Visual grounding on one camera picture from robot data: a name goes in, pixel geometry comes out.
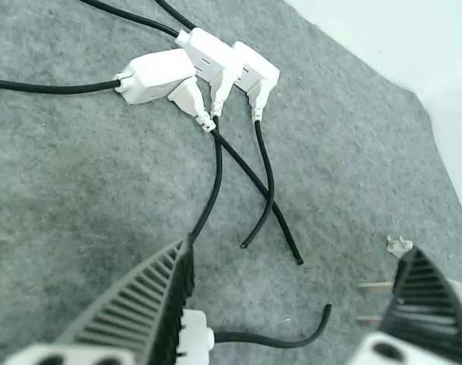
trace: power cord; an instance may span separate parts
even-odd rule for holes
[[[242,242],[242,249],[246,249],[254,240],[256,235],[260,232],[261,228],[263,228],[263,225],[265,224],[266,220],[269,217],[269,214],[271,213],[273,202],[275,201],[275,181],[273,179],[273,171],[271,168],[271,163],[269,162],[268,153],[266,152],[263,134],[261,133],[261,122],[259,120],[255,121],[254,123],[254,131],[256,132],[256,139],[258,141],[258,145],[260,146],[260,153],[266,171],[266,178],[268,180],[268,194],[266,197],[266,205],[263,210],[263,213],[261,214],[260,219],[257,221],[256,226],[254,226],[251,233],[249,233],[246,239]]]
[[[35,85],[0,80],[0,89],[24,91],[25,93],[58,95],[93,93],[94,91],[114,89],[115,87],[119,87],[120,85],[121,82],[119,80],[105,81],[100,82],[98,84],[74,86]]]
[[[122,17],[128,21],[134,21],[135,23],[145,25],[146,27],[160,30],[161,32],[166,33],[169,36],[172,36],[173,38],[178,37],[178,32],[175,29],[170,28],[169,26],[159,23],[157,21],[153,21],[152,19],[141,17],[139,15],[129,13],[128,11],[114,8],[113,6],[108,5],[104,2],[99,2],[98,0],[80,0],[80,1],[84,2],[87,5],[91,5],[94,8],[100,9],[102,11],[106,11],[108,13],[111,13],[112,15],[116,15],[117,17]]]
[[[218,117],[213,118],[215,123],[215,130],[218,131]],[[203,210],[203,213],[200,215],[199,220],[195,228],[193,228],[190,233],[190,240],[194,242],[200,232],[202,231],[203,226],[206,224],[206,221],[209,219],[209,215],[214,208],[215,201],[217,200],[219,189],[221,188],[222,182],[222,147],[221,144],[215,140],[215,180],[214,187],[212,188],[212,193],[207,201],[207,205]]]
[[[274,338],[265,337],[262,335],[255,335],[246,332],[216,332],[215,343],[223,344],[226,342],[246,342],[250,344],[261,344],[271,348],[302,348],[317,340],[322,335],[323,330],[329,322],[330,312],[332,311],[332,304],[327,304],[323,308],[322,319],[315,332],[308,338],[300,341],[282,341]]]
[[[187,27],[188,29],[192,30],[193,28],[197,28],[197,26],[189,21],[186,17],[180,14],[178,11],[175,10],[171,5],[169,5],[165,0],[155,0],[158,5],[160,5],[169,15],[174,17],[177,21],[179,21],[183,26]]]
[[[236,152],[235,149],[229,144],[229,142],[226,141],[222,135],[217,133],[216,131],[211,131],[210,132],[216,141],[218,141],[222,147],[231,155],[231,157],[237,162],[237,164],[243,169],[243,171],[249,176],[251,181],[254,183],[254,185],[258,188],[258,190],[261,192],[261,194],[265,197],[268,198],[269,193],[266,187],[263,185],[261,182],[260,178],[255,174],[253,169],[246,163],[246,161],[243,160],[243,158],[239,155],[238,152]],[[299,265],[303,265],[304,260],[301,257],[300,252],[298,251],[298,247],[295,244],[295,240],[292,236],[292,232],[288,228],[288,224],[286,223],[286,219],[283,216],[283,213],[281,209],[279,208],[278,204],[276,202],[272,203],[272,210],[273,213],[276,216],[276,219],[278,220],[278,223],[280,227],[282,228],[283,234],[285,235],[286,242],[288,246],[290,247],[290,250],[293,253],[293,257],[295,257],[295,261]]]

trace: white wall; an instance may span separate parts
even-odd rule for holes
[[[462,0],[286,0],[393,83],[432,119],[462,205]]]

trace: carpet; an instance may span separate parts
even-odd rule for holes
[[[178,28],[150,0],[110,4]],[[372,71],[279,0],[173,1],[227,43],[281,71],[263,136],[279,203],[305,264],[274,217],[240,241],[264,201],[227,154],[215,210],[196,242],[188,307],[215,329],[296,339],[333,304],[324,334],[296,350],[217,345],[212,364],[341,364],[389,296],[386,235],[402,234],[462,280],[462,210],[415,95]],[[36,84],[110,80],[136,56],[174,48],[166,34],[81,2],[0,1],[0,78]],[[209,105],[209,88],[200,83]],[[266,181],[246,96],[235,88],[221,133]],[[214,179],[213,140],[167,100],[129,106],[108,90],[78,96],[0,90],[0,362],[53,341],[143,259],[191,231]]]

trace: floor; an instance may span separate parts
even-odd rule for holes
[[[110,3],[177,27],[151,0]],[[294,339],[333,304],[323,336],[306,348],[223,344],[212,364],[345,363],[369,330],[354,317],[387,304],[388,296],[365,298],[355,288],[394,276],[388,234],[413,240],[462,280],[462,210],[413,94],[280,0],[173,4],[282,70],[263,135],[276,201],[305,260],[294,263],[273,217],[248,250],[239,248],[264,202],[225,155],[217,206],[196,243],[189,307],[205,311],[214,329]],[[0,78],[105,81],[131,58],[171,47],[167,35],[81,2],[0,2]],[[221,133],[264,178],[249,115],[245,95],[233,90]],[[128,106],[111,90],[0,90],[0,362],[54,340],[111,283],[186,235],[212,187],[213,151],[212,139],[166,100]]]

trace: white plastic housing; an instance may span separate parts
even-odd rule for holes
[[[3,365],[37,365],[43,360],[63,365],[94,365],[103,360],[113,359],[120,365],[135,365],[132,352],[122,348],[109,348],[95,345],[57,345],[57,344],[32,344],[28,348],[12,354]],[[62,358],[62,362],[56,362],[56,358]]]
[[[197,76],[207,82],[219,76],[224,69],[231,70],[236,78],[242,74],[243,62],[234,49],[200,28],[193,28],[190,33],[181,30],[175,43],[185,49]]]
[[[195,68],[186,52],[171,49],[133,59],[114,79],[121,81],[116,91],[127,103],[141,104],[166,97],[194,75]]]
[[[214,348],[214,332],[207,327],[207,317],[199,310],[183,310],[180,343],[177,352],[185,354],[177,358],[176,365],[208,365],[209,352]]]
[[[242,42],[236,42],[232,48],[244,63],[243,74],[235,82],[237,87],[248,92],[262,79],[267,80],[272,88],[278,84],[279,69],[274,64]]]
[[[377,345],[392,347],[402,360],[392,360],[375,350]],[[425,351],[383,332],[366,335],[347,365],[456,365],[455,362]]]

